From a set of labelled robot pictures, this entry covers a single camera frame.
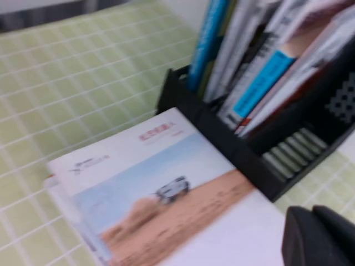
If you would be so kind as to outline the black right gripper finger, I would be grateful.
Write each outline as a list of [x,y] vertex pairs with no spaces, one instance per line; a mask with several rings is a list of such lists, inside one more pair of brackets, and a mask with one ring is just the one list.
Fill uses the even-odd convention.
[[354,223],[326,206],[291,206],[282,257],[284,265],[354,265]]

